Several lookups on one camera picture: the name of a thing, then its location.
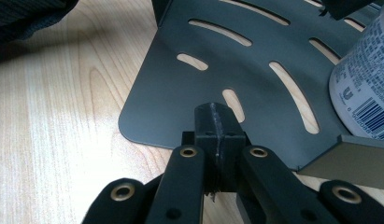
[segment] brass rivet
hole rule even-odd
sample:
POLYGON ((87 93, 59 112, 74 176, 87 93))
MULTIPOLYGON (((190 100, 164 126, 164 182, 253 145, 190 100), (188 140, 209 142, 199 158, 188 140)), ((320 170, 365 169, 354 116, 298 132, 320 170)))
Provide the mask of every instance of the brass rivet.
POLYGON ((266 156, 268 156, 268 153, 266 150, 262 149, 262 148, 259 148, 259 147, 253 147, 249 153, 254 156, 254 157, 258 157, 258 158, 264 158, 266 156))
POLYGON ((110 198, 116 202, 122 202, 131 198, 135 193, 135 187, 133 184, 124 183, 118 185, 110 193, 110 198))
POLYGON ((352 189, 348 189, 341 186, 335 186, 332 188, 332 193, 341 201, 345 203, 360 203, 363 199, 361 196, 352 189))
POLYGON ((180 155, 182 157, 193 157, 195 155, 197 155, 197 150, 195 150, 194 148, 192 147, 186 147, 186 148, 183 148, 181 151, 180 151, 180 155))

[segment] curved slot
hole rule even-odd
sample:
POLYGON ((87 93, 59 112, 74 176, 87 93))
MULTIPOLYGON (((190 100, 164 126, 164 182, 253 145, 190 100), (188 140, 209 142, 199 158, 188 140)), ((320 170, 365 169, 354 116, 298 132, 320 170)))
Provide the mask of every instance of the curved slot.
POLYGON ((272 11, 269 11, 263 7, 258 7, 258 6, 255 6, 253 4, 238 1, 238 0, 220 0, 220 1, 232 4, 232 5, 235 5, 238 7, 243 7, 243 8, 249 9, 249 10, 254 11, 254 12, 257 12, 257 13, 261 14, 262 16, 267 17, 268 19, 271 19, 273 21, 278 22, 281 25, 291 24, 291 22, 289 20, 287 20, 287 19, 279 16, 278 14, 276 14, 272 11))
POLYGON ((231 31, 229 29, 226 29, 224 27, 221 27, 217 24, 214 24, 214 23, 211 23, 208 21, 199 21, 199 20, 189 20, 189 24, 194 25, 194 26, 203 27, 203 28, 206 28, 206 29, 211 30, 211 31, 215 31, 221 35, 226 35, 227 37, 232 38, 236 42, 238 42, 238 43, 240 43, 246 47, 249 47, 252 45, 252 42, 250 40, 248 40, 247 38, 245 38, 244 36, 234 32, 234 31, 231 31))
POLYGON ((319 133, 320 128, 311 110, 311 107, 308 104, 305 96, 300 91, 299 87, 294 82, 291 75, 279 63, 271 62, 269 65, 290 92, 293 101, 296 103, 297 109, 299 110, 299 113, 302 117, 303 123, 305 124, 306 130, 313 134, 319 133))
POLYGON ((323 7, 323 4, 318 0, 305 0, 305 2, 313 5, 314 7, 323 7))
POLYGON ((208 64, 203 63, 202 61, 184 53, 180 53, 177 56, 177 59, 180 60, 181 62, 188 63, 189 65, 195 67, 196 69, 200 71, 206 71, 208 68, 208 64))
POLYGON ((242 109, 241 103, 238 100, 237 95, 235 94, 235 91, 231 89, 226 89, 222 93, 224 100, 226 101, 226 104, 233 109, 233 112, 235 113, 235 117, 238 120, 238 123, 241 123, 245 120, 244 110, 242 109))
POLYGON ((340 57, 334 53, 334 51, 329 48, 326 44, 324 44, 322 41, 318 40, 317 38, 310 38, 309 42, 312 46, 314 46, 317 50, 319 50, 325 57, 329 59, 333 64, 338 64, 340 61, 340 57))
POLYGON ((345 18, 344 22, 352 27, 354 27, 357 31, 362 32, 365 28, 365 25, 362 23, 352 19, 352 18, 345 18))

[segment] dark cloth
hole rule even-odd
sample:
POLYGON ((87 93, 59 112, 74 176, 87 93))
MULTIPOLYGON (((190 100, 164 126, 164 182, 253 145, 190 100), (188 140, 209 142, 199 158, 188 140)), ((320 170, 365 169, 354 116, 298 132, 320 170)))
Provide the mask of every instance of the dark cloth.
POLYGON ((78 0, 0 0, 0 44, 26 39, 60 21, 78 0))

